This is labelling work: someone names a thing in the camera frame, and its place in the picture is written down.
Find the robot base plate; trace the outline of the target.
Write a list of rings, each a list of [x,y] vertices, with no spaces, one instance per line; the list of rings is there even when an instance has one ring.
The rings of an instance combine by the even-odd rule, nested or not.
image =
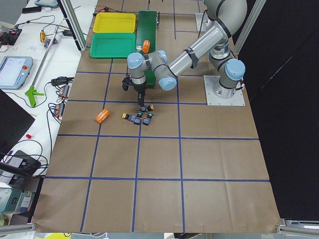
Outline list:
[[[222,107],[246,106],[240,83],[238,82],[234,89],[226,89],[220,85],[219,78],[220,76],[203,76],[207,105]]]

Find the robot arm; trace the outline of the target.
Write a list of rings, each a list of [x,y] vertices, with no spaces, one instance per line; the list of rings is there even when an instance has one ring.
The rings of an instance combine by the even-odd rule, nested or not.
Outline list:
[[[242,25],[247,13],[247,2],[206,0],[204,4],[207,7],[207,16],[212,21],[211,27],[173,61],[168,63],[163,50],[144,55],[139,52],[128,55],[130,75],[123,79],[122,88],[127,91],[132,86],[138,93],[140,106],[144,105],[146,94],[146,71],[153,71],[160,87],[170,91],[176,87],[178,76],[187,68],[196,68],[205,53],[220,74],[218,82],[213,86],[214,94],[219,98],[229,99],[238,90],[237,84],[245,74],[245,65],[241,60],[231,57],[229,38]]]

